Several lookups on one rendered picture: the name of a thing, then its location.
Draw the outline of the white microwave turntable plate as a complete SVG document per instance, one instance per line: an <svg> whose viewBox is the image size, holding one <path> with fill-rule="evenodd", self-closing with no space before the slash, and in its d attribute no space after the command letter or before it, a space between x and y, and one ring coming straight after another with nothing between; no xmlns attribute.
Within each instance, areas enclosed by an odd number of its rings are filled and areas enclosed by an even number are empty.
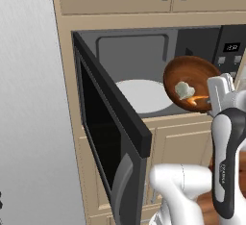
<svg viewBox="0 0 246 225"><path fill-rule="evenodd" d="M160 82L125 80L116 85L137 113L155 113L173 104Z"/></svg>

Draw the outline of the orange shrimp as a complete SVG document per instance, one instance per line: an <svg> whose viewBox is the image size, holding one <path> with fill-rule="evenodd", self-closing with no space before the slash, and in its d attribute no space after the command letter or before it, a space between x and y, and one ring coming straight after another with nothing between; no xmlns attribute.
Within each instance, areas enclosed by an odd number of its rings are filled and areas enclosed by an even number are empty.
<svg viewBox="0 0 246 225"><path fill-rule="evenodd" d="M191 96L187 98L186 101L189 105L196 106L197 105L196 101L201 99L207 99L207 96L206 95Z"/></svg>

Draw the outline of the tan tall cupboard frame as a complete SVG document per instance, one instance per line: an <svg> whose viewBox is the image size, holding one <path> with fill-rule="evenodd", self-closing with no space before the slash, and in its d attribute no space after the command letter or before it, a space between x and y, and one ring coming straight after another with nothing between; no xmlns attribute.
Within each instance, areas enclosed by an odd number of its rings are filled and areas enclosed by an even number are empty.
<svg viewBox="0 0 246 225"><path fill-rule="evenodd" d="M157 27L211 27L217 23L246 24L246 11L243 12L166 12L166 13L124 13L124 14L62 14L60 0L54 0L61 45L61 58L64 79L68 97L69 112L71 116L72 132L75 140L75 153L79 170L80 186L83 195L82 175L78 163L78 139L86 137L81 122L79 110L79 95L77 89L76 69L73 57L71 34L76 30L133 30L150 29ZM189 123L211 122L211 117L204 113L185 113L161 117L151 117L144 121L155 135L158 127L176 126ZM147 161L152 166L151 157ZM86 201L83 197L86 225L115 225L111 212L89 215Z"/></svg>

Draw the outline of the brown wooden bowl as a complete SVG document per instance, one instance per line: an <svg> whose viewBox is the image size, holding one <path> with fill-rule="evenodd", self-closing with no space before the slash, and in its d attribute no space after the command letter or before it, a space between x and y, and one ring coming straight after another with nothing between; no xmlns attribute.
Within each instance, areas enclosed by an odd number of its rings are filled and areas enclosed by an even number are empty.
<svg viewBox="0 0 246 225"><path fill-rule="evenodd" d="M207 80L219 76L221 72L210 62L195 56L180 56L170 61L163 72L163 85L168 97L180 108L196 113L206 113L211 109L207 102L209 89ZM196 106L191 106L186 99L180 100L175 91L175 85L186 82L195 88L194 95L206 95L207 99L197 100Z"/></svg>

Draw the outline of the stainless steel fridge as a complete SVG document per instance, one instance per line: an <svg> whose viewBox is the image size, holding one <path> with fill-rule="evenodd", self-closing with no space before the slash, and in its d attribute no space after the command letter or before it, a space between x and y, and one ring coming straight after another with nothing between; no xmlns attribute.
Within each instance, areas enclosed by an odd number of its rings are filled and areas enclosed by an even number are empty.
<svg viewBox="0 0 246 225"><path fill-rule="evenodd" d="M0 225L86 225L53 0L0 0Z"/></svg>

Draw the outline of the black microwave oven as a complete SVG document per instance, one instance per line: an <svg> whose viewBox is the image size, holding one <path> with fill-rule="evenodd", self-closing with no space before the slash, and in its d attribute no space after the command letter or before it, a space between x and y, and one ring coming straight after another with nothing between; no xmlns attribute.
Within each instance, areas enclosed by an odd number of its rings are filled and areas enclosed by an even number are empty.
<svg viewBox="0 0 246 225"><path fill-rule="evenodd" d="M246 25L145 30L80 31L97 61L115 83L152 80L163 84L163 71L176 57L196 56L235 76L246 49ZM174 103L168 108L140 117L182 114Z"/></svg>

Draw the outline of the black microwave door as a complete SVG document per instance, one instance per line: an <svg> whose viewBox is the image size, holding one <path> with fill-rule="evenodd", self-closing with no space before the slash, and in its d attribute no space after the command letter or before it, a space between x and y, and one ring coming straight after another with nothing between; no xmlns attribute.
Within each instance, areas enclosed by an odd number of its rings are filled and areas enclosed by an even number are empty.
<svg viewBox="0 0 246 225"><path fill-rule="evenodd" d="M152 134L82 36L74 32L72 41L82 123L104 189L111 203L117 167L128 154L133 173L122 197L120 219L122 225L140 225Z"/></svg>

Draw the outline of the white garlic bulb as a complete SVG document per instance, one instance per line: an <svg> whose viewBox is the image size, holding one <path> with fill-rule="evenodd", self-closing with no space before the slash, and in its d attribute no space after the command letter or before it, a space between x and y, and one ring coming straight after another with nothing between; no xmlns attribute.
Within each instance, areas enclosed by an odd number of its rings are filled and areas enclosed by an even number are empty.
<svg viewBox="0 0 246 225"><path fill-rule="evenodd" d="M179 99L183 100L192 97L195 93L195 88L191 87L186 82L179 82L175 85L175 91L178 94Z"/></svg>

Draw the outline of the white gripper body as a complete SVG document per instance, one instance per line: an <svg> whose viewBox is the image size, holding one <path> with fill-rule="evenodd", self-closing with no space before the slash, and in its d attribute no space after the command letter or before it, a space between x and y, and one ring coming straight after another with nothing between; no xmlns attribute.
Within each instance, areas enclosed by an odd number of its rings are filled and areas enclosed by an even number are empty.
<svg viewBox="0 0 246 225"><path fill-rule="evenodd" d="M209 89L209 102L211 109L209 114L215 117L227 108L235 106L236 91L234 81L229 73L220 76L210 77L207 80Z"/></svg>

